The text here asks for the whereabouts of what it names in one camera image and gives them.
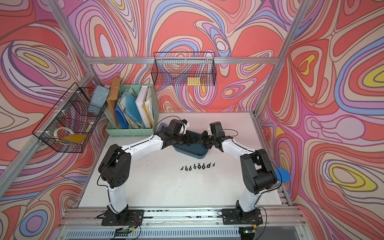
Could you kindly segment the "dark teal storage box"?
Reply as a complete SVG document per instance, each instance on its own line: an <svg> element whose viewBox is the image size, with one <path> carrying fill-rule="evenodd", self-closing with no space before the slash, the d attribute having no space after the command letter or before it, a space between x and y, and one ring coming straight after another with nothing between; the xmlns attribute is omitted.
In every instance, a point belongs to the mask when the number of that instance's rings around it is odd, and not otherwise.
<svg viewBox="0 0 384 240"><path fill-rule="evenodd" d="M174 144L173 147L179 153L196 159L203 159L208 153L209 149L206 148L199 140L200 135L201 134L195 132L186 131L186 136L189 139L189 143L185 145Z"/></svg>

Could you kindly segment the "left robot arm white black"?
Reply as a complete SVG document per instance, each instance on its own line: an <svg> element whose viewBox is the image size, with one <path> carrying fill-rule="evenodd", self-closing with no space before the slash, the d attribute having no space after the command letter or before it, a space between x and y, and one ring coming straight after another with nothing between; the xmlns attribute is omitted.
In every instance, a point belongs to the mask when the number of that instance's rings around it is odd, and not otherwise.
<svg viewBox="0 0 384 240"><path fill-rule="evenodd" d="M108 210L115 216L121 216L129 210L125 197L124 184L130 175L131 163L169 146L189 142L186 131L187 120L173 119L166 128L137 143L119 146L111 145L98 167L100 179L108 191Z"/></svg>

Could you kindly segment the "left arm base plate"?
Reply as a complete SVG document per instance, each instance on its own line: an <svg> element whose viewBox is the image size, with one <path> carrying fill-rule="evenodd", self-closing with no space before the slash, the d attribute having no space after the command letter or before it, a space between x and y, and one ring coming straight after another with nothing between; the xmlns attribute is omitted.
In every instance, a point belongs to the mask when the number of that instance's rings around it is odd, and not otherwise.
<svg viewBox="0 0 384 240"><path fill-rule="evenodd" d="M107 209L103 218L102 226L140 226L143 222L144 210L123 210L115 214Z"/></svg>

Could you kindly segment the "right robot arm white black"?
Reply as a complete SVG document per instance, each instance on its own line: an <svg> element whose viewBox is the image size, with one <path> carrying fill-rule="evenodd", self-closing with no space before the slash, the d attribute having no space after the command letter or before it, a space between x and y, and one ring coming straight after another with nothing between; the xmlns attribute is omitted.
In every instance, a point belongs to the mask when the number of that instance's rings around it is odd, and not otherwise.
<svg viewBox="0 0 384 240"><path fill-rule="evenodd" d="M283 176L266 157L265 150L253 150L237 143L232 136L225 134L220 122L211 123L210 128L210 134L206 131L201 134L202 144L209 149L215 147L240 161L246 189L236 202L235 212L238 219L246 218L256 212L264 194L280 187Z"/></svg>

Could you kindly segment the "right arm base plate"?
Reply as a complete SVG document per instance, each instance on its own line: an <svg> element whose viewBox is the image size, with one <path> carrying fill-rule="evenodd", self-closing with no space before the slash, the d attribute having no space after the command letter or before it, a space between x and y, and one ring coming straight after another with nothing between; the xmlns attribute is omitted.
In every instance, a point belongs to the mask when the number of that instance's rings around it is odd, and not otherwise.
<svg viewBox="0 0 384 240"><path fill-rule="evenodd" d="M221 217L224 225L262 225L264 223L260 209L243 212L241 208L222 209Z"/></svg>

